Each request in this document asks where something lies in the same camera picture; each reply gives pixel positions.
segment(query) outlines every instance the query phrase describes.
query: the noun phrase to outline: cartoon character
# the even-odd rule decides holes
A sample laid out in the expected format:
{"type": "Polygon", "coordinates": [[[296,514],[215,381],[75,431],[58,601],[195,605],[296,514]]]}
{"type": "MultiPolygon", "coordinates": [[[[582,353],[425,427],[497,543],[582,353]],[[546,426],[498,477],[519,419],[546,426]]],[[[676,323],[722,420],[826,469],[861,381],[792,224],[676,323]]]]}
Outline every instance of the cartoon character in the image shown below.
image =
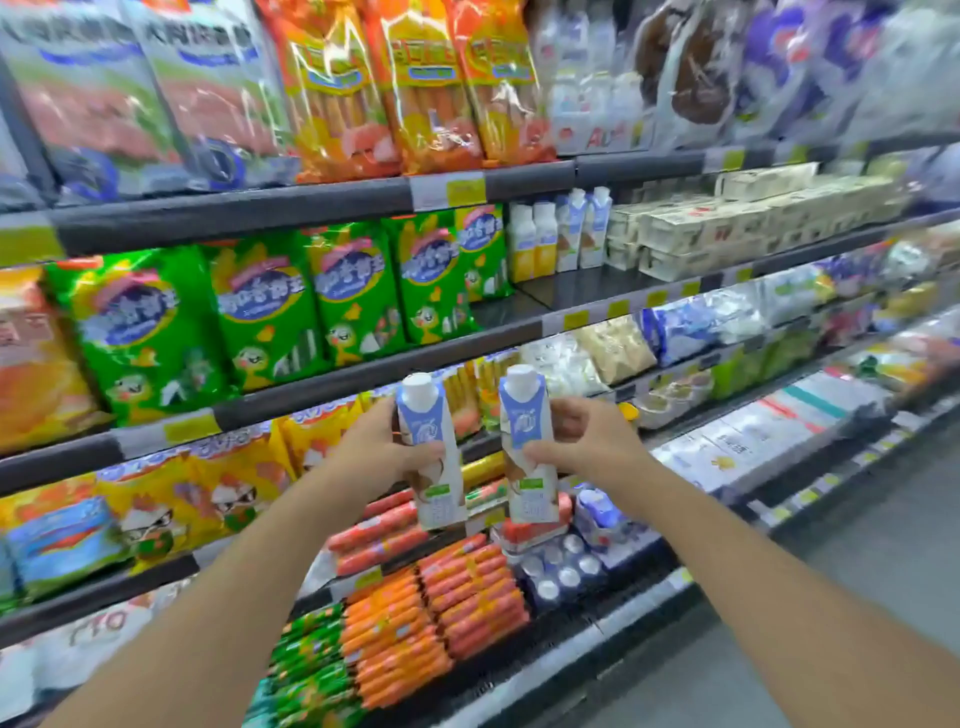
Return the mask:
{"type": "Polygon", "coordinates": [[[334,366],[345,367],[347,364],[363,361],[360,356],[348,351],[357,343],[356,334],[350,324],[337,324],[327,333],[326,341],[337,352],[334,366]]]}
{"type": "Polygon", "coordinates": [[[470,293],[470,298],[479,301],[480,284],[483,282],[483,279],[480,278],[480,272],[476,268],[470,268],[464,273],[464,278],[467,280],[467,291],[470,293]]]}
{"type": "Polygon", "coordinates": [[[120,530],[138,559],[153,561],[173,550],[176,540],[186,535],[187,526],[174,519],[170,506],[143,495],[133,497],[120,530]]]}
{"type": "Polygon", "coordinates": [[[158,409],[140,406],[141,402],[149,400],[153,395],[154,390],[143,375],[121,376],[107,390],[107,396],[111,400],[127,405],[130,412],[127,419],[132,425],[153,422],[163,417],[163,412],[158,409]]]}
{"type": "Polygon", "coordinates": [[[226,473],[221,476],[210,499],[230,533],[240,533],[267,507],[266,503],[257,500],[256,486],[226,473]]]}
{"type": "Polygon", "coordinates": [[[244,347],[240,350],[240,353],[233,357],[233,364],[244,373],[243,388],[245,390],[260,389],[273,384],[265,376],[259,375],[259,372],[270,365],[267,353],[262,349],[244,347]]]}
{"type": "Polygon", "coordinates": [[[411,321],[415,327],[423,332],[423,336],[420,338],[422,344],[433,344],[437,341],[443,341],[443,339],[432,330],[440,323],[440,317],[437,316],[437,312],[430,306],[426,305],[417,311],[417,314],[411,321]]]}

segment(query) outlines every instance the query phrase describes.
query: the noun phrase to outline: supermarket aisle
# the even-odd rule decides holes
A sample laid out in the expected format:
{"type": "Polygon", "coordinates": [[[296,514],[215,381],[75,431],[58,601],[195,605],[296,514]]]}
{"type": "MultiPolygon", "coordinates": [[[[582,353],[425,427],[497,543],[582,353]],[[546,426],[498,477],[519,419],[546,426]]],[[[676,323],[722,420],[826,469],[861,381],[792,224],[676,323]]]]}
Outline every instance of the supermarket aisle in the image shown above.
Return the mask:
{"type": "MultiPolygon", "coordinates": [[[[838,503],[788,544],[815,568],[960,653],[958,439],[960,422],[931,433],[871,480],[857,483],[866,490],[838,503]]],[[[604,692],[612,694],[594,696],[552,725],[788,728],[730,633],[706,607],[671,630],[600,683],[611,683],[604,692]],[[698,630],[691,641],[689,633],[698,630]]]]}

